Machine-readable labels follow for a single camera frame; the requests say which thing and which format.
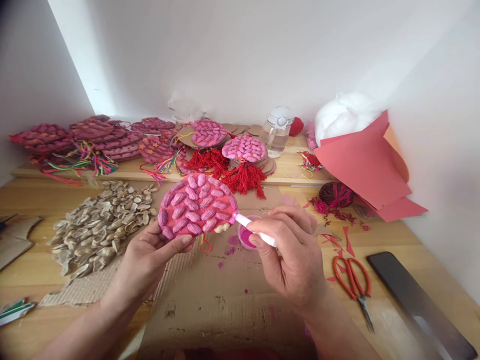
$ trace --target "yarn ball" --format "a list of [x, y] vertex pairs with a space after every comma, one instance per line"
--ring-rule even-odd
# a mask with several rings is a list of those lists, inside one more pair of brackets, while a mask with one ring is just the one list
[[304, 122], [299, 117], [295, 117], [290, 126], [290, 136], [297, 136], [304, 130]]
[[346, 208], [354, 200], [354, 192], [341, 182], [327, 182], [318, 192], [318, 197], [331, 209]]

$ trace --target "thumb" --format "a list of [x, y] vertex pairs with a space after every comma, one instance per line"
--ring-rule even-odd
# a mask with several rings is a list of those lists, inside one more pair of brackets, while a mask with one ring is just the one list
[[155, 257], [155, 262], [158, 264], [165, 264], [176, 254], [181, 253], [182, 250], [190, 244], [192, 241], [192, 235], [182, 235], [174, 238], [172, 241], [168, 242], [165, 246], [162, 246], [158, 250], [153, 252]]

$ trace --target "white paintbrush handle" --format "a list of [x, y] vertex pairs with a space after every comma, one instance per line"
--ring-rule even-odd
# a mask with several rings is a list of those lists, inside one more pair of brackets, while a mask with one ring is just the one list
[[[235, 220], [242, 224], [244, 227], [247, 227], [248, 224], [250, 224], [252, 222], [252, 220], [250, 220], [248, 217], [246, 216], [243, 216], [241, 213], [238, 213], [236, 216], [235, 216]], [[254, 232], [254, 234], [258, 234], [258, 236], [260, 236], [260, 238], [266, 242], [268, 245], [270, 246], [273, 246], [274, 248], [277, 247], [277, 243], [275, 242], [275, 239], [271, 236], [268, 236], [267, 234], [264, 234], [263, 232]]]

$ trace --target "hand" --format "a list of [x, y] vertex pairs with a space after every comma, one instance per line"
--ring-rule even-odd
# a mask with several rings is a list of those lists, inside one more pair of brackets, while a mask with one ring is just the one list
[[153, 222], [135, 236], [118, 267], [102, 306], [124, 311], [140, 306], [155, 291], [164, 274], [167, 262], [178, 253], [188, 253], [194, 247], [191, 235], [167, 242], [158, 222]]
[[316, 227], [317, 220], [297, 206], [278, 206], [247, 226], [275, 238], [281, 255], [257, 234], [249, 240], [257, 246], [266, 281], [300, 313], [315, 309], [327, 288]]

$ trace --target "fingernail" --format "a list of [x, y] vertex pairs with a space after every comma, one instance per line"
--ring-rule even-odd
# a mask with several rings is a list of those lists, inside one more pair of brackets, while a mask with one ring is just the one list
[[193, 237], [192, 235], [185, 235], [184, 237], [181, 238], [181, 243], [183, 245], [187, 245], [187, 244], [190, 244], [190, 242], [192, 241]]

